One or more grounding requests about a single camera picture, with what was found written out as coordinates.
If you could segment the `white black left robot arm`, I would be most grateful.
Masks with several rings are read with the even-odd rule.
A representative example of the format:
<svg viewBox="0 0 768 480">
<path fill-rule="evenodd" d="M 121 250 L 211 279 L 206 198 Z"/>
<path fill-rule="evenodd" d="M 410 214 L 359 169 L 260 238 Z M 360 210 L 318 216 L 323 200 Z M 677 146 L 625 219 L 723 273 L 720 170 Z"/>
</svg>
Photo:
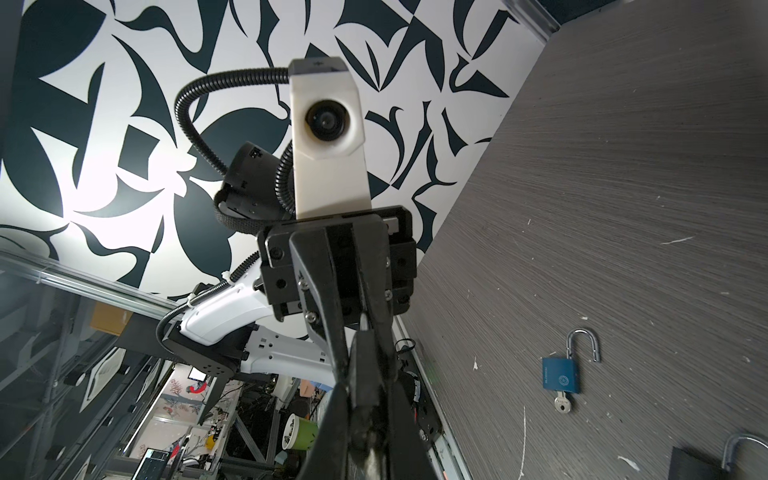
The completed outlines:
<svg viewBox="0 0 768 480">
<path fill-rule="evenodd" d="M 239 219 L 258 250 L 163 317 L 156 339 L 215 377 L 305 373 L 370 403 L 398 377 L 392 324 L 417 268 L 411 214 L 372 207 L 361 144 L 294 142 L 281 159 L 246 144 L 224 193 L 248 192 L 258 163 L 292 167 L 294 212 Z"/>
</svg>

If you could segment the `blue padlock left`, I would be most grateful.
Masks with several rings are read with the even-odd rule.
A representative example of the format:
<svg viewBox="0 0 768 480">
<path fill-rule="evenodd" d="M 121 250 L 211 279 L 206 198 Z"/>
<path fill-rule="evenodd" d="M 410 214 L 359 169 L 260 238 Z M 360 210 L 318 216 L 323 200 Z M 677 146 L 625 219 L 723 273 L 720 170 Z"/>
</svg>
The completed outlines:
<svg viewBox="0 0 768 480">
<path fill-rule="evenodd" d="M 578 394 L 581 390 L 579 367 L 574 358 L 575 337 L 586 335 L 590 341 L 595 363 L 602 361 L 598 336 L 588 328 L 572 330 L 566 337 L 566 356 L 541 359 L 541 381 L 545 390 Z"/>
</svg>

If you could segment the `black padlock middle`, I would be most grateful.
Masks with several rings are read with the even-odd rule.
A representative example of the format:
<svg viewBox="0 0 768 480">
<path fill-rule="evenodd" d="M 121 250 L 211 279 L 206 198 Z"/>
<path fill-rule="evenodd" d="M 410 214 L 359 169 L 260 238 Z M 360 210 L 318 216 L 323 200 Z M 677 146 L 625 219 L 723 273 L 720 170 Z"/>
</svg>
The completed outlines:
<svg viewBox="0 0 768 480">
<path fill-rule="evenodd" d="M 734 433 L 728 437 L 722 449 L 721 458 L 695 453 L 692 449 L 672 449 L 667 478 L 669 480 L 731 479 L 737 448 L 742 443 L 754 443 L 767 448 L 767 439 L 752 433 Z"/>
</svg>

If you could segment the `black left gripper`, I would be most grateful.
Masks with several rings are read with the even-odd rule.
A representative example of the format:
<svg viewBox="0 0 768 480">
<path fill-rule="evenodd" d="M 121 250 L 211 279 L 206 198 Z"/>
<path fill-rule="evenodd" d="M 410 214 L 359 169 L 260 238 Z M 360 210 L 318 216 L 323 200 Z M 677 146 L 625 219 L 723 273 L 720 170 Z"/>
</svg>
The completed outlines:
<svg viewBox="0 0 768 480">
<path fill-rule="evenodd" d="M 309 338 L 344 383 L 344 324 L 366 312 L 385 381 L 396 377 L 393 315 L 410 308 L 417 276 L 411 213 L 402 206 L 275 224 L 258 235 L 265 294 L 275 316 L 303 312 Z"/>
</svg>

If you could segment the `silver key in left padlock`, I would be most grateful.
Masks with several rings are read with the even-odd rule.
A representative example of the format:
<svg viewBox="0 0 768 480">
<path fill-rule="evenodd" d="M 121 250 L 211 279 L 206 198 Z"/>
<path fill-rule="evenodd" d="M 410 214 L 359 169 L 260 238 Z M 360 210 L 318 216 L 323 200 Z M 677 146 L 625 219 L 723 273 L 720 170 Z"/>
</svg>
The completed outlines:
<svg viewBox="0 0 768 480">
<path fill-rule="evenodd" d="M 554 399 L 554 406 L 560 413 L 570 413 L 572 409 L 572 403 L 564 391 L 557 391 Z"/>
</svg>

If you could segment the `green white paper cup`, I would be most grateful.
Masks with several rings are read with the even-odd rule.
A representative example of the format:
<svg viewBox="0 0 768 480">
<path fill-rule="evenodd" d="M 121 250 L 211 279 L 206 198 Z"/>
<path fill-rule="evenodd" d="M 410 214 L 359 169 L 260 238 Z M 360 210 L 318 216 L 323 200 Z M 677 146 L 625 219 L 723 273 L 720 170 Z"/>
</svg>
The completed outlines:
<svg viewBox="0 0 768 480">
<path fill-rule="evenodd" d="M 281 437 L 284 450 L 309 451 L 317 438 L 318 425 L 306 418 L 291 414 Z"/>
</svg>

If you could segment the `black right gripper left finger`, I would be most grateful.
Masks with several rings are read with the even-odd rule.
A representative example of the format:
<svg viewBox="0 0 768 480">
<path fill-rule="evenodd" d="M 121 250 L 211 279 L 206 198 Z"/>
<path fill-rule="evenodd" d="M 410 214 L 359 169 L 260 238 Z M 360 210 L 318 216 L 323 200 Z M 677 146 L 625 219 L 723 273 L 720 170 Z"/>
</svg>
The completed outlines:
<svg viewBox="0 0 768 480">
<path fill-rule="evenodd" d="M 349 445 L 349 397 L 347 385 L 331 391 L 325 415 L 302 469 L 303 479 L 342 480 L 347 476 Z"/>
</svg>

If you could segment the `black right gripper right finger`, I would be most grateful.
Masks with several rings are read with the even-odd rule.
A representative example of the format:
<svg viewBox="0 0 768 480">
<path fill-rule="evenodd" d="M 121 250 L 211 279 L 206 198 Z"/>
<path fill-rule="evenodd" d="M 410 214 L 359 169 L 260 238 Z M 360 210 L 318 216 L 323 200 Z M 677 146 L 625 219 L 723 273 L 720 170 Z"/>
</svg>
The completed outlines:
<svg viewBox="0 0 768 480">
<path fill-rule="evenodd" d="M 424 449 L 419 429 L 402 385 L 395 382 L 388 394 L 387 475 L 394 480 L 438 478 Z"/>
</svg>

